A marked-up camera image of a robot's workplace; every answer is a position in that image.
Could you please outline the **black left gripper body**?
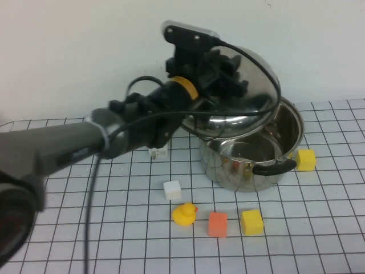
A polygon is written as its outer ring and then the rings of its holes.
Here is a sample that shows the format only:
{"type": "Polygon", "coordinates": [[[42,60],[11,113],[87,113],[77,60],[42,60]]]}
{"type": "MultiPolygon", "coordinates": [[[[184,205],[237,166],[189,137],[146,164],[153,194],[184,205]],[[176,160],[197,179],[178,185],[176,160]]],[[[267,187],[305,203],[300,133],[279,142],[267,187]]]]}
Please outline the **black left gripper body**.
{"type": "Polygon", "coordinates": [[[217,104],[228,100],[224,70],[227,60],[219,49],[199,54],[175,48],[174,56],[165,62],[165,70],[169,79],[186,89],[191,101],[203,98],[217,104]]]}

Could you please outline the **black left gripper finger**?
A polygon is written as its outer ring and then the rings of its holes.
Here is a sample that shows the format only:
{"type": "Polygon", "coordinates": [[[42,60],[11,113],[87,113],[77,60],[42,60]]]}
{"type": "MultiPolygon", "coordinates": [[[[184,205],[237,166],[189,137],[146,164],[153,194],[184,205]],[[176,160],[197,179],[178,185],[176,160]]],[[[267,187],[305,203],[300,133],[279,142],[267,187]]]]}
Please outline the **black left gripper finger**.
{"type": "Polygon", "coordinates": [[[238,69],[241,65],[241,56],[235,55],[228,57],[227,55],[221,55],[221,70],[230,77],[239,77],[238,69]]]}
{"type": "Polygon", "coordinates": [[[246,80],[219,79],[217,85],[217,96],[222,99],[240,98],[248,91],[248,81],[246,80]]]}

